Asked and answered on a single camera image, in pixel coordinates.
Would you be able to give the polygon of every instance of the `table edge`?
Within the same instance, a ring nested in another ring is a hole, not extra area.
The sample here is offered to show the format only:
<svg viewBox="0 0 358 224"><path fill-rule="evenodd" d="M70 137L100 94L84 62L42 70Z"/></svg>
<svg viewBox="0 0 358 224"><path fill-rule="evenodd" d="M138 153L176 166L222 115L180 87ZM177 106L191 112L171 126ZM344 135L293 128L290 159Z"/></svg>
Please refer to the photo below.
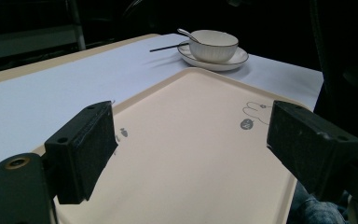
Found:
<svg viewBox="0 0 358 224"><path fill-rule="evenodd" d="M55 66L62 65L65 63L74 62L76 60L87 58L89 56L92 56L92 55L95 55L98 53L102 53L102 52L108 51L110 49L116 49L116 48L119 48L119 47L122 47L122 46L125 46L128 44L131 44L131 43L134 43L134 42L137 42L140 40L144 40L147 38L155 37L155 36L159 36L159 35L158 34L140 35L140 36L137 36L134 38L118 41L118 42L115 42L112 44L103 45L103 46L100 46L100 47L97 47L94 49L86 49L86 50L82 50L79 52L67 54L67 55L64 55L61 57L52 58L52 59L44 60L44 61L37 62L37 63L30 63L30 64L26 64L24 66L19 66L19 67L7 69L4 71L0 71L0 82L9 80L9 79L12 79L15 77L29 75L34 72L49 69L51 67L55 67Z"/></svg>

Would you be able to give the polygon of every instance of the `dark background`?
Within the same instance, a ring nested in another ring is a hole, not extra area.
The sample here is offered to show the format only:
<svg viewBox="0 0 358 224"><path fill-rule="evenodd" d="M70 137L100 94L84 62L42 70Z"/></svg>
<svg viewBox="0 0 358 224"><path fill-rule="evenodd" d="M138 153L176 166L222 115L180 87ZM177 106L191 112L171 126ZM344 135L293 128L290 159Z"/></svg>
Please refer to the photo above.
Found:
<svg viewBox="0 0 358 224"><path fill-rule="evenodd" d="M146 34L224 31L248 53L320 70L307 0L76 0L87 48ZM0 34L68 24L65 0L0 0ZM0 70L76 52L76 46L0 59Z"/></svg>

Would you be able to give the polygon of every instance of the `screw hole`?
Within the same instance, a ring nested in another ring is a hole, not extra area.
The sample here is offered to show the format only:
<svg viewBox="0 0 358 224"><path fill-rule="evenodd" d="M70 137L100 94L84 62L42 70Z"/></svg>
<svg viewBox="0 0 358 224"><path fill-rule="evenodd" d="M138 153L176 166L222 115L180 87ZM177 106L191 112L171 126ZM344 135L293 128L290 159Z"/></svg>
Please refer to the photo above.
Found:
<svg viewBox="0 0 358 224"><path fill-rule="evenodd" d="M8 170L18 169L18 168L26 165L29 161L30 161L30 159L28 157L19 157L19 158L9 161L5 165L5 168L7 168Z"/></svg>
<svg viewBox="0 0 358 224"><path fill-rule="evenodd" d="M66 143L68 141L68 138L63 137L57 140L58 143L62 144L62 143Z"/></svg>

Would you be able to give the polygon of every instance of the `jeans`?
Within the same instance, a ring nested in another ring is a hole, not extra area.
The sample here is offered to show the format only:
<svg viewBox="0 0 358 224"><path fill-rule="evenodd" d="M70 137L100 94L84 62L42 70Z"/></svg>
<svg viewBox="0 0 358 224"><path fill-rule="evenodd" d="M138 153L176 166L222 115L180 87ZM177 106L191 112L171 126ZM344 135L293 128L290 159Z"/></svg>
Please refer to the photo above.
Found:
<svg viewBox="0 0 358 224"><path fill-rule="evenodd" d="M345 204L319 202L298 183L287 224L349 224L346 210Z"/></svg>

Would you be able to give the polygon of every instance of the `small sticker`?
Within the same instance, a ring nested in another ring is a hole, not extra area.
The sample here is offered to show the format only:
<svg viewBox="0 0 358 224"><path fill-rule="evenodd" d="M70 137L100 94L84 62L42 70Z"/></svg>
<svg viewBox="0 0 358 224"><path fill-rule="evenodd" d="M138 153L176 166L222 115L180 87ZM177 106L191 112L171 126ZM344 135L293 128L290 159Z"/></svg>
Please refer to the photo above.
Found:
<svg viewBox="0 0 358 224"><path fill-rule="evenodd" d="M254 122L251 119L245 119L241 122L241 128L244 130L250 130L253 128Z"/></svg>

